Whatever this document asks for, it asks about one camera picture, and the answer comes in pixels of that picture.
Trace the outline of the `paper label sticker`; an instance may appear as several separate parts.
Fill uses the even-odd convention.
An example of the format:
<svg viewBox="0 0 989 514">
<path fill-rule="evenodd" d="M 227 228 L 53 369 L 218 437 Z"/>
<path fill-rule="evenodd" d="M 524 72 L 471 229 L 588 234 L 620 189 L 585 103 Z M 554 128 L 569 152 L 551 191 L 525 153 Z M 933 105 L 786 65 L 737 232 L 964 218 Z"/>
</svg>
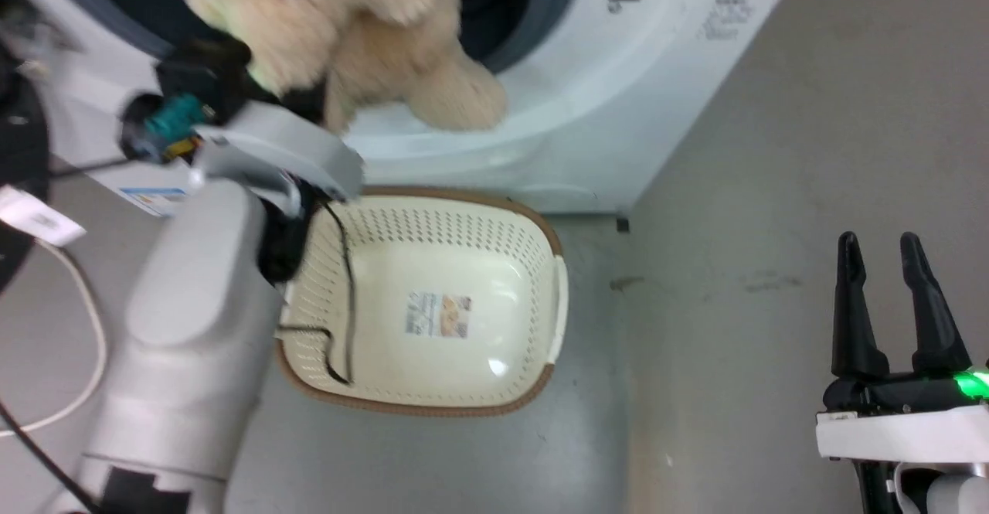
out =
<svg viewBox="0 0 989 514">
<path fill-rule="evenodd" d="M 405 333 L 466 340 L 473 305 L 468 296 L 410 292 L 406 300 Z"/>
</svg>

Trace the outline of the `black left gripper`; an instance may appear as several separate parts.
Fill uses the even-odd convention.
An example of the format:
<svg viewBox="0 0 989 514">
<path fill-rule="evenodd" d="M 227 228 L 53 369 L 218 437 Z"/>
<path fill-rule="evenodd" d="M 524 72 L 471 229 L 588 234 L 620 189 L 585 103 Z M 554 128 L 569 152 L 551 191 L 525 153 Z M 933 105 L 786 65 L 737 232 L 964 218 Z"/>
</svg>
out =
<svg viewBox="0 0 989 514">
<path fill-rule="evenodd" d="M 128 161 L 193 162 L 204 140 L 197 126 L 222 127 L 250 101 L 251 52 L 227 36 L 174 46 L 155 66 L 157 94 L 135 94 L 121 110 L 119 148 Z M 324 122 L 325 88 L 293 89 L 281 104 L 311 122 Z"/>
</svg>

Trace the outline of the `white rectangular plug tag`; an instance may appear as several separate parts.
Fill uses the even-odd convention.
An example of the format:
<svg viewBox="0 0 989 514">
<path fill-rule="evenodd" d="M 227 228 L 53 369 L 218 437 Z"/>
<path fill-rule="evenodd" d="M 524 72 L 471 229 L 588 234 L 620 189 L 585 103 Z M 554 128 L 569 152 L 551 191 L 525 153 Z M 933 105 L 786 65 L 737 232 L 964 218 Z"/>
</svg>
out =
<svg viewBox="0 0 989 514">
<path fill-rule="evenodd" d="M 71 245 L 87 233 L 78 222 L 9 184 L 0 188 L 0 222 L 54 247 Z"/>
</svg>

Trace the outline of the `blue white energy label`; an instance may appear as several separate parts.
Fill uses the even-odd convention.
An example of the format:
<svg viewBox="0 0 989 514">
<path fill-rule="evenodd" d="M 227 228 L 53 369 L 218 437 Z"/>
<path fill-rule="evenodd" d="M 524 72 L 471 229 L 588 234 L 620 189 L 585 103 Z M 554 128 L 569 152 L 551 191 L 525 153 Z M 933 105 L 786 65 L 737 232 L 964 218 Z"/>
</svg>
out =
<svg viewBox="0 0 989 514">
<path fill-rule="evenodd" d="M 117 192 L 139 209 L 158 217 L 170 217 L 186 199 L 183 189 L 166 189 L 166 187 L 121 187 Z"/>
</svg>

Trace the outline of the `white front-load washing machine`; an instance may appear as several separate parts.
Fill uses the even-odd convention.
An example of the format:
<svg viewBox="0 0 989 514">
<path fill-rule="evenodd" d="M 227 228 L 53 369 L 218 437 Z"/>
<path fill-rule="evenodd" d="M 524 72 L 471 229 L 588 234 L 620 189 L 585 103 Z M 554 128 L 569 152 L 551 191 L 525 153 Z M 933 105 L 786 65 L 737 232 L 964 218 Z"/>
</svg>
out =
<svg viewBox="0 0 989 514">
<path fill-rule="evenodd" d="M 120 158 L 120 115 L 156 94 L 173 42 L 211 32 L 182 0 L 24 0 L 4 21 L 42 95 L 50 148 Z M 476 189 L 549 213 L 626 212 L 780 0 L 464 0 L 464 46 L 504 85 L 488 131 L 439 131 L 399 103 L 343 142 L 371 186 Z"/>
</svg>

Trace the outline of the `dark round washer door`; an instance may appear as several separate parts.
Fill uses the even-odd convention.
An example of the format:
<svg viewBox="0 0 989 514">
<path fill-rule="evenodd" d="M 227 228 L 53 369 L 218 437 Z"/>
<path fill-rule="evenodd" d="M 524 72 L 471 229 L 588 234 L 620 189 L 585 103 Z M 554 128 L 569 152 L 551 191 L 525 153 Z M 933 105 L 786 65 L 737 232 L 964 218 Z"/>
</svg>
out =
<svg viewBox="0 0 989 514">
<path fill-rule="evenodd" d="M 10 184 L 49 198 L 49 129 L 34 82 L 22 73 L 4 21 L 25 10 L 24 0 L 0 0 L 0 189 Z"/>
</svg>

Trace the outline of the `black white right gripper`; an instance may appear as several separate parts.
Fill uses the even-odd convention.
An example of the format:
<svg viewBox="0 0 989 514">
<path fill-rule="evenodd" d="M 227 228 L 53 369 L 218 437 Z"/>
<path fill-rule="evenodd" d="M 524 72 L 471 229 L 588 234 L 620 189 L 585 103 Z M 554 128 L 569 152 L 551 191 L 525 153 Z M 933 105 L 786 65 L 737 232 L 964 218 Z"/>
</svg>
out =
<svg viewBox="0 0 989 514">
<path fill-rule="evenodd" d="M 865 299 L 868 279 L 854 232 L 838 237 L 831 373 L 816 416 L 820 457 L 837 460 L 989 462 L 989 370 L 970 369 L 967 346 L 917 233 L 899 240 L 913 297 L 914 373 L 891 373 Z"/>
</svg>

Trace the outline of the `cream perforated laundry basket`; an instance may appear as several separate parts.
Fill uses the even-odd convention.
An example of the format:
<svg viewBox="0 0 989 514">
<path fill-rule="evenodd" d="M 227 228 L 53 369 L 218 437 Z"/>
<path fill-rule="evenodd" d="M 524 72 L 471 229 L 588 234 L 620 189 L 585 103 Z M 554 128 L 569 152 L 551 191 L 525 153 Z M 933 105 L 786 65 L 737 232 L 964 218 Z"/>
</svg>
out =
<svg viewBox="0 0 989 514">
<path fill-rule="evenodd" d="M 405 333 L 410 292 L 471 297 L 466 340 Z M 418 417 L 529 405 L 564 345 L 569 272 L 527 206 L 452 189 L 367 189 L 321 205 L 286 288 L 275 358 L 304 395 Z"/>
</svg>

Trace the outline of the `beige plush teddy bear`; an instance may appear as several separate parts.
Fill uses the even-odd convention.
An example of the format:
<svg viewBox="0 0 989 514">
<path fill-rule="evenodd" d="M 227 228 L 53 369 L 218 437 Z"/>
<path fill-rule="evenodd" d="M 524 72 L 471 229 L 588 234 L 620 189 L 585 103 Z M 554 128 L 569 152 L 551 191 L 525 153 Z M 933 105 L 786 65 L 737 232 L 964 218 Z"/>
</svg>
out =
<svg viewBox="0 0 989 514">
<path fill-rule="evenodd" d="M 461 0 L 184 0 L 250 48 L 269 94 L 324 84 L 324 119 L 342 136 L 364 107 L 399 101 L 432 128 L 492 129 L 504 85 L 460 41 Z"/>
</svg>

